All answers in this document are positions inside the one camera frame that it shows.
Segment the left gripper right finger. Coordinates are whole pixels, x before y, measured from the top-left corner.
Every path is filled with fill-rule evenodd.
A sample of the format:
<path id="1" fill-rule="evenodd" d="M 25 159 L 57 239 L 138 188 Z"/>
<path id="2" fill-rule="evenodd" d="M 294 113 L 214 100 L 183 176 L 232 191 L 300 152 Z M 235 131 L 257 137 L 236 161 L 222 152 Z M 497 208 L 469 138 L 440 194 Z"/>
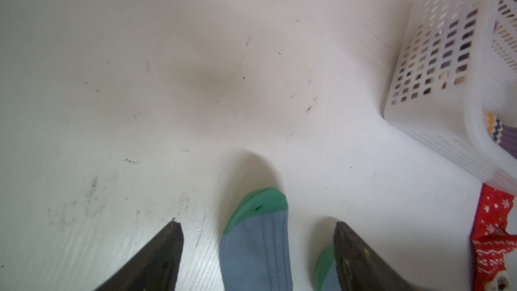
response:
<path id="1" fill-rule="evenodd" d="M 423 290 L 399 275 L 348 224 L 336 223 L 333 246 L 342 290 Z"/>

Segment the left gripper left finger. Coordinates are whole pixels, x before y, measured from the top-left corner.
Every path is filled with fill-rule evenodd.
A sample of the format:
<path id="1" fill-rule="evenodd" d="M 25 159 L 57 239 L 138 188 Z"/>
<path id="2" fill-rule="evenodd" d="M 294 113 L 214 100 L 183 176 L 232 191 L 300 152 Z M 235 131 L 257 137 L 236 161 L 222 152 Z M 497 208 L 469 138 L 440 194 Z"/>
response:
<path id="1" fill-rule="evenodd" d="M 170 221 L 98 290 L 174 290 L 183 252 L 180 223 Z"/>

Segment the blue orange striped sock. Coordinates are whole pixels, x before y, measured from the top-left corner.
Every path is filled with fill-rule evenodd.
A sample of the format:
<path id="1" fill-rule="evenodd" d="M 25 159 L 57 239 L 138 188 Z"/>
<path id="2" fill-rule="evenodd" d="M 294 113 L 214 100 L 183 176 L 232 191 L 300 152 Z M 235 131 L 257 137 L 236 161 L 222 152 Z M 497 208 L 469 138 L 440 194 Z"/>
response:
<path id="1" fill-rule="evenodd" d="M 288 201 L 274 187 L 246 195 L 222 234 L 220 269 L 226 290 L 292 290 Z"/>

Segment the beige purple striped sock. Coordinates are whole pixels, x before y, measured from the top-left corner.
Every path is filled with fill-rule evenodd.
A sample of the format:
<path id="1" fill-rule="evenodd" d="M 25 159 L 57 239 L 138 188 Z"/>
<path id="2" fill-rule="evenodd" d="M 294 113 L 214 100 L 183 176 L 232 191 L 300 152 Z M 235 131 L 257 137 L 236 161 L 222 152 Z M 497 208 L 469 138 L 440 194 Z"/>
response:
<path id="1" fill-rule="evenodd" d="M 495 114 L 485 110 L 484 124 L 491 139 L 516 158 L 516 128 L 505 125 Z"/>

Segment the red bear sock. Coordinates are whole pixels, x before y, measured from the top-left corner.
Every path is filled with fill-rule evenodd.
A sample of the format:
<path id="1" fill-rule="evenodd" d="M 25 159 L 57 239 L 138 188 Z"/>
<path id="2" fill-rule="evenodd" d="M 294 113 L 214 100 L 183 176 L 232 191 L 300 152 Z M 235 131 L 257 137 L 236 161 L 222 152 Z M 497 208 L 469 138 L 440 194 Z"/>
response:
<path id="1" fill-rule="evenodd" d="M 508 290 L 505 257 L 516 250 L 516 235 L 507 232 L 514 195 L 483 185 L 471 242 L 474 251 L 474 290 Z"/>

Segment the blue green toe sock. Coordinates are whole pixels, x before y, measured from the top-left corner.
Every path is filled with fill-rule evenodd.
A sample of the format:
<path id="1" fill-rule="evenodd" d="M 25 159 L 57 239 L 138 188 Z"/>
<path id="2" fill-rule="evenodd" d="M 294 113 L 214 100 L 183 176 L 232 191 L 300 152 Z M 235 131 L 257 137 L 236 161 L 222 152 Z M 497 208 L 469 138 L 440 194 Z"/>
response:
<path id="1" fill-rule="evenodd" d="M 341 291 L 332 245 L 329 245 L 321 253 L 316 265 L 315 278 L 317 291 Z"/>

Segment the white plastic basket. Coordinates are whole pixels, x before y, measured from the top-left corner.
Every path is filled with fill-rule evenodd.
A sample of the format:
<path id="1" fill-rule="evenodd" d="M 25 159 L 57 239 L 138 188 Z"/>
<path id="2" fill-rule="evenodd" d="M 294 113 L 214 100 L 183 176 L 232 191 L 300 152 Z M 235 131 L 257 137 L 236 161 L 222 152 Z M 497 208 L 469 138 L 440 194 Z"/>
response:
<path id="1" fill-rule="evenodd" d="M 506 193 L 516 157 L 516 0 L 413 0 L 383 116 Z"/>

